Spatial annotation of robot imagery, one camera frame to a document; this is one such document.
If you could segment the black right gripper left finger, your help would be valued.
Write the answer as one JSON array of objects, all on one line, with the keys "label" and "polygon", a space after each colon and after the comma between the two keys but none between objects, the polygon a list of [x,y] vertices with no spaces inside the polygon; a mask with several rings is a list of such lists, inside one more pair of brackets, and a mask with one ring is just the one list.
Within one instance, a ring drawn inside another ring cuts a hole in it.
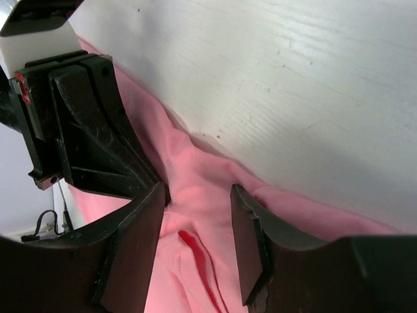
[{"label": "black right gripper left finger", "polygon": [[142,312],[165,208],[163,184],[54,239],[1,239],[2,312]]}]

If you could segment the pink t-shirt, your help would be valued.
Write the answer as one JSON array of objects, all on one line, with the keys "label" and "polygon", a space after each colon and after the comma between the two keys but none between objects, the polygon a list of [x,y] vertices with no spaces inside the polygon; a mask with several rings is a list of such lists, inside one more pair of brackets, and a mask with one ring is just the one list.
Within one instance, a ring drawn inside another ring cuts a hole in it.
[{"label": "pink t-shirt", "polygon": [[164,106],[121,69],[128,118],[169,185],[146,312],[243,312],[231,223],[231,187],[242,184],[282,219],[322,239],[391,235],[392,228],[264,183],[236,162],[195,145]]}]

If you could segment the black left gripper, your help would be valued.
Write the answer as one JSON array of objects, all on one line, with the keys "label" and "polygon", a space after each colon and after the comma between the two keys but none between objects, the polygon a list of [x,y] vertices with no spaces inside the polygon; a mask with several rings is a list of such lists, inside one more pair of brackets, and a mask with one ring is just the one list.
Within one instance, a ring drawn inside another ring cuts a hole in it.
[{"label": "black left gripper", "polygon": [[127,117],[110,56],[73,52],[33,61],[9,84],[9,125],[23,135],[39,189],[64,180],[133,199],[162,181]]}]

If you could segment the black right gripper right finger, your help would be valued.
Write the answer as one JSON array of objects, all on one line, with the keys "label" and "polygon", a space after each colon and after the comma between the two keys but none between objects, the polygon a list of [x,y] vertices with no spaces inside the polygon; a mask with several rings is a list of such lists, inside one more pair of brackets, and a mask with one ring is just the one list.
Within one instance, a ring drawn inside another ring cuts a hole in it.
[{"label": "black right gripper right finger", "polygon": [[244,306],[415,306],[416,237],[325,241],[274,215],[243,186],[231,216]]}]

